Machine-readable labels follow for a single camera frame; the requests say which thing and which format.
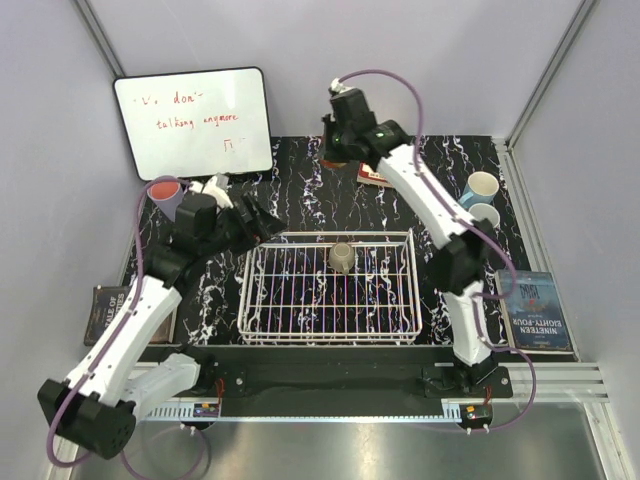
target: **gray wall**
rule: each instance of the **gray wall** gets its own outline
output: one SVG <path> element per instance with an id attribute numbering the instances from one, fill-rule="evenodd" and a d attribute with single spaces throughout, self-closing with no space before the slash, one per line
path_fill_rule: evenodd
<path id="1" fill-rule="evenodd" d="M 327 88 L 362 68 L 406 76 L 429 134 L 506 136 L 579 0 L 91 0 L 128 75 L 257 65 L 274 135 L 321 133 Z M 387 79 L 354 79 L 415 133 Z"/>
<path id="2" fill-rule="evenodd" d="M 0 38 L 0 477 L 26 480 L 46 458 L 36 392 L 80 358 L 91 288 L 117 280 L 139 186 L 71 2 L 2 2 Z"/>
<path id="3" fill-rule="evenodd" d="M 580 351 L 601 365 L 636 462 L 639 23 L 636 0 L 601 2 L 516 146 Z"/>

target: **whiteboard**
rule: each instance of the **whiteboard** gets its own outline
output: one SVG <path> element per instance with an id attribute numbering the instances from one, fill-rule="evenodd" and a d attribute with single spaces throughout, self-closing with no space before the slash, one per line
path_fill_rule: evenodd
<path id="1" fill-rule="evenodd" d="M 121 78 L 114 90 L 143 180 L 273 165 L 258 68 Z"/>

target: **book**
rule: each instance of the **book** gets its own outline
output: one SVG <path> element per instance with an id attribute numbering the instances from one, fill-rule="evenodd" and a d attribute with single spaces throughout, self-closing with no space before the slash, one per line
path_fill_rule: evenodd
<path id="1" fill-rule="evenodd" d="M 393 185 L 387 182 L 382 175 L 374 172 L 373 169 L 366 163 L 360 163 L 357 181 L 366 185 L 377 185 L 379 187 L 393 188 Z"/>
<path id="2" fill-rule="evenodd" d="M 101 287 L 93 289 L 93 302 L 89 323 L 84 334 L 84 344 L 94 346 L 105 330 L 111 324 L 116 314 L 122 308 L 124 300 L 129 294 L 129 287 Z M 176 326 L 177 310 L 174 310 L 158 327 L 153 334 L 150 344 L 171 343 Z"/>
<path id="3" fill-rule="evenodd" d="M 518 271 L 516 289 L 500 300 L 507 340 L 525 353 L 572 354 L 569 331 L 553 277 L 548 272 Z M 496 272 L 499 294 L 511 290 L 508 270 Z"/>

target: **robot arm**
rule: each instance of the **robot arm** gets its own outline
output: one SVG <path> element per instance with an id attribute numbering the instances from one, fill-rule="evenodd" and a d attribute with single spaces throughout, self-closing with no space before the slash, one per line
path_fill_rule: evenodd
<path id="1" fill-rule="evenodd" d="M 465 229 L 451 217 L 424 182 L 415 175 L 412 159 L 413 146 L 401 145 L 395 148 L 389 157 L 380 160 L 378 172 L 396 188 L 409 207 L 416 212 L 418 218 L 429 230 L 434 246 L 440 250 L 449 244 L 452 235 L 459 237 L 465 232 Z M 474 219 L 471 214 L 451 198 L 433 173 L 424 164 L 420 164 L 420 168 L 421 173 L 427 176 L 431 184 L 439 190 L 438 193 L 441 197 L 449 202 L 458 218 L 467 223 L 473 223 Z M 471 303 L 478 301 L 472 299 L 472 295 L 477 292 L 482 293 L 482 288 L 483 282 L 476 280 L 470 283 L 460 295 L 455 295 L 452 292 L 444 293 L 449 308 L 453 336 L 456 340 L 453 352 L 458 359 L 469 366 L 481 363 L 491 354 L 489 348 L 478 339 Z M 484 309 L 479 308 L 478 311 L 481 315 L 480 325 L 483 329 L 483 335 L 486 337 Z"/>
<path id="2" fill-rule="evenodd" d="M 79 387 L 56 433 L 105 459 L 122 451 L 136 423 L 167 398 L 182 391 L 204 395 L 214 387 L 214 357 L 190 346 L 129 380 L 158 326 L 204 272 L 207 258 L 224 251 L 244 253 L 286 227 L 248 196 L 233 203 L 215 184 L 196 182 L 191 191 L 176 211 L 171 235 L 145 256 L 144 276 L 136 280 L 142 282 L 138 303 L 133 305 L 131 293 L 98 343 L 65 380 L 47 380 L 38 392 L 51 425 L 63 401 Z M 130 317 L 122 325 L 128 312 Z M 110 340 L 105 356 L 91 370 Z M 87 372 L 91 375 L 83 384 Z"/>
<path id="3" fill-rule="evenodd" d="M 333 114 L 323 118 L 323 161 L 329 165 L 352 160 L 367 163 L 396 188 L 427 227 L 437 248 L 427 263 L 427 276 L 444 293 L 449 309 L 455 336 L 456 377 L 463 385 L 478 384 L 497 367 L 491 350 L 478 338 L 472 303 L 479 301 L 473 295 L 483 289 L 488 247 L 458 220 L 473 224 L 487 234 L 493 233 L 491 225 L 487 221 L 475 221 L 423 162 L 419 162 L 420 175 L 416 172 L 414 147 L 408 135 L 393 120 L 378 124 L 361 90 L 334 80 L 329 92 Z M 484 309 L 481 307 L 478 311 L 486 337 Z"/>

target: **wire basket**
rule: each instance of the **wire basket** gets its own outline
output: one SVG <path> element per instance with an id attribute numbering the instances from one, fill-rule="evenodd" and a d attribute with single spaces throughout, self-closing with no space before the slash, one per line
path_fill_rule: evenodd
<path id="1" fill-rule="evenodd" d="M 347 242 L 355 266 L 328 265 Z M 409 232 L 291 232 L 247 255 L 238 329 L 249 344 L 412 343 L 422 330 Z"/>

